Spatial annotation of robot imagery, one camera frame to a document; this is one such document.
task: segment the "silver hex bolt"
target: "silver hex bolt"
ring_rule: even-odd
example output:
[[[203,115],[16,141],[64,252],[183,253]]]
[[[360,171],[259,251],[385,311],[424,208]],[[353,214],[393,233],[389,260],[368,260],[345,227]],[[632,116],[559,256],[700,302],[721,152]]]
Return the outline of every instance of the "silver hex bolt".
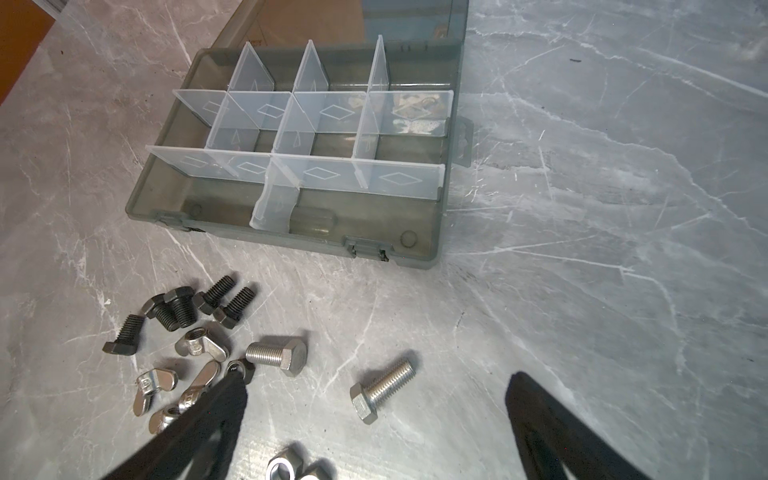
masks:
[[[377,409],[384,400],[397,392],[415,374],[411,363],[408,360],[403,360],[369,387],[356,383],[349,389],[349,397],[352,399],[352,405],[355,407],[358,417],[366,425],[374,423],[379,417]]]
[[[287,376],[299,375],[306,364],[306,344],[293,339],[285,346],[267,345],[254,342],[245,351],[249,362],[279,367]]]

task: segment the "gray marble surface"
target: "gray marble surface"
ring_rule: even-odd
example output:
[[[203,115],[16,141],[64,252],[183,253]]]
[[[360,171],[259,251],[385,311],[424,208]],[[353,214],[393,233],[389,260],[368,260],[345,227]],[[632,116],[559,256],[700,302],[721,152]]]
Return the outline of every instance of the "gray marble surface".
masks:
[[[125,202],[197,49],[236,0],[73,0],[0,107],[0,464],[94,478],[150,439],[134,379],[182,373],[149,294],[237,271],[231,332],[303,334],[259,369],[231,478],[298,442],[337,478],[523,478],[503,395],[524,370],[653,478],[765,478],[768,27],[748,2],[473,2],[442,261],[418,271],[162,230]],[[419,373],[368,427],[349,387]],[[155,408],[181,389],[163,393]]]

